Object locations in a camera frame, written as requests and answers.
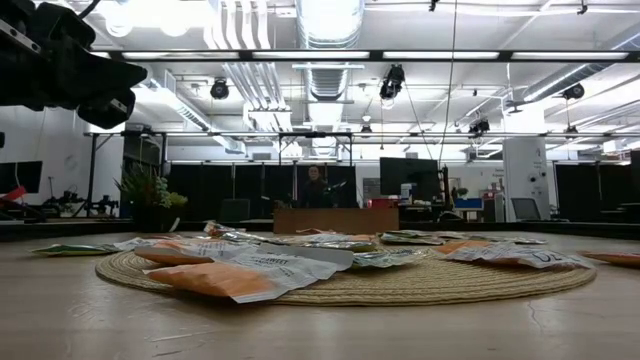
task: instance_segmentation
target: ceiling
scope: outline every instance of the ceiling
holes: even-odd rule
[[[67,3],[80,10],[88,1]],[[600,49],[603,42],[623,30],[640,23],[640,2],[634,0],[589,0],[589,11],[584,15],[577,15],[579,0],[460,0],[457,18],[454,15],[455,1],[440,1],[435,12],[426,11],[428,3],[367,0],[358,47],[450,50],[455,20],[457,49],[594,50]],[[113,13],[114,6],[117,6],[114,1],[103,0],[87,18],[100,35],[94,44],[95,49],[207,48],[203,40],[203,26],[210,21],[205,11],[206,1],[181,1],[180,11],[163,18],[162,21],[170,19],[190,26],[188,32],[180,37],[165,35],[152,24],[148,14],[133,17],[137,25],[127,36],[110,36],[105,23],[109,16],[113,16],[109,14]],[[268,7],[271,44],[278,49],[298,48],[296,18],[292,16],[295,14],[294,1],[269,0]],[[276,63],[282,91],[292,111],[292,124],[309,125],[303,73],[293,70],[291,65]],[[389,63],[366,63],[364,69],[351,71],[340,129],[358,131],[362,116],[369,115],[373,131],[417,131],[418,121],[424,129],[436,134],[445,129],[445,124],[448,131],[455,131],[456,125],[466,131],[465,121],[469,119],[458,120],[488,96],[504,89],[523,88],[536,83],[564,64],[517,63],[507,69],[506,64],[497,63],[456,63],[454,66],[449,63],[406,63],[403,67],[407,86],[396,97],[394,106],[383,110],[377,93],[380,79],[389,66]],[[151,69],[157,79],[162,78],[167,70],[175,75],[178,92],[209,116],[217,128],[247,130],[242,121],[244,100],[231,82],[227,99],[213,100],[209,95],[213,79],[226,76],[221,63],[154,63]],[[640,83],[633,81],[633,77],[638,74],[640,64],[614,65],[582,82],[586,94],[581,100],[568,103],[564,99],[543,100],[547,129],[562,130],[566,128],[567,121],[602,114],[637,100]],[[447,104],[450,76],[453,91]],[[627,85],[609,90],[625,81],[628,81]],[[159,130],[193,131],[194,128],[185,124],[162,99],[137,94],[136,113],[131,121],[146,122]],[[501,128],[503,117],[500,109],[494,110],[490,114],[492,130]],[[607,131],[639,120],[640,111],[631,112],[599,123],[589,131]],[[594,140],[582,145],[598,142]],[[193,144],[205,143],[202,139],[194,139]]]

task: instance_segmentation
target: green snack bag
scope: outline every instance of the green snack bag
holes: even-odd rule
[[[31,250],[32,253],[42,256],[89,256],[106,255],[119,252],[113,245],[60,245],[53,244],[42,249]]]

